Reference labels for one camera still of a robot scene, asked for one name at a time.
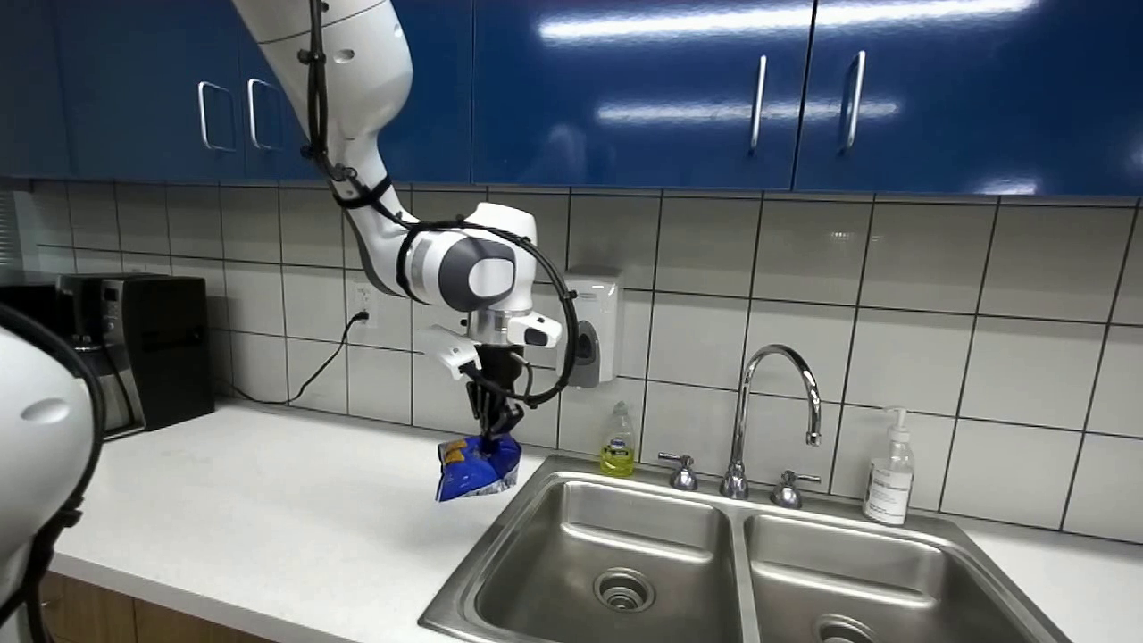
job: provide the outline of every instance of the soap bottle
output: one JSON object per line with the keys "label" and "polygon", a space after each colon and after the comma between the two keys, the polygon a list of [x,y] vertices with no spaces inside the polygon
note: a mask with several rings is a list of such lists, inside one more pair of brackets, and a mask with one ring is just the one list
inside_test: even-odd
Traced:
{"label": "soap bottle", "polygon": [[613,404],[606,430],[602,430],[602,446],[599,446],[599,471],[629,480],[637,475],[637,434],[633,434],[633,416],[629,404]]}
{"label": "soap bottle", "polygon": [[906,412],[893,412],[888,443],[871,459],[863,515],[881,527],[902,527],[915,492],[915,446],[902,434]]}

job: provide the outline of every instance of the sink basin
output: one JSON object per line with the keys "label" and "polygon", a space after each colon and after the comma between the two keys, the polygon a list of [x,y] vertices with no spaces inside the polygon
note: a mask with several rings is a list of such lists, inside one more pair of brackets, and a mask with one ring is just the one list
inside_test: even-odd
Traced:
{"label": "sink basin", "polygon": [[886,529],[846,504],[786,511],[564,459],[527,480],[423,626],[567,643],[1064,643],[951,521]]}

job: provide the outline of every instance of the faucet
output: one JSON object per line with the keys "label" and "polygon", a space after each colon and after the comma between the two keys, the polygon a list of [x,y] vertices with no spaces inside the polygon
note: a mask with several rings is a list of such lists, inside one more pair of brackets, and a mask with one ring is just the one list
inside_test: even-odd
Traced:
{"label": "faucet", "polygon": [[761,346],[746,366],[742,366],[742,378],[740,378],[740,404],[737,404],[737,436],[731,436],[731,449],[727,449],[727,464],[725,464],[725,480],[718,486],[723,496],[749,496],[746,486],[746,464],[742,464],[742,443],[746,443],[746,400],[749,400],[749,378],[758,372],[758,366],[770,354],[786,354],[790,366],[795,368],[800,381],[806,387],[806,404],[811,404],[811,430],[806,430],[806,443],[817,443],[823,436],[823,395],[817,395],[817,378],[811,372],[811,366],[786,345],[768,345]]}

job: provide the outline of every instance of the faucet handle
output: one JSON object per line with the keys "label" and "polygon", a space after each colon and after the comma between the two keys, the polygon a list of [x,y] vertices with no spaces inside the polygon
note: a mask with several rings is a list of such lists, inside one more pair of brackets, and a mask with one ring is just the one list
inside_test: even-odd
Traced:
{"label": "faucet handle", "polygon": [[693,475],[690,455],[679,455],[679,459],[656,455],[656,462],[679,464],[668,480],[674,491],[700,491],[700,480]]}
{"label": "faucet handle", "polygon": [[770,502],[775,502],[780,509],[800,509],[800,491],[795,491],[800,483],[817,486],[823,480],[795,475],[795,471],[782,471],[782,483],[770,491]]}

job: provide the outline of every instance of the white countertop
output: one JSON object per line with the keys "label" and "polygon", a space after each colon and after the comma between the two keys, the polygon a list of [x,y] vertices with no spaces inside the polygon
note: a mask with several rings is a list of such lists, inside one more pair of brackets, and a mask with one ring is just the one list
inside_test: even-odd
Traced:
{"label": "white countertop", "polygon": [[[263,409],[111,443],[55,572],[263,640],[440,643],[419,615],[513,492],[437,504],[437,443]],[[1075,643],[1138,634],[1143,546],[961,527]]]}

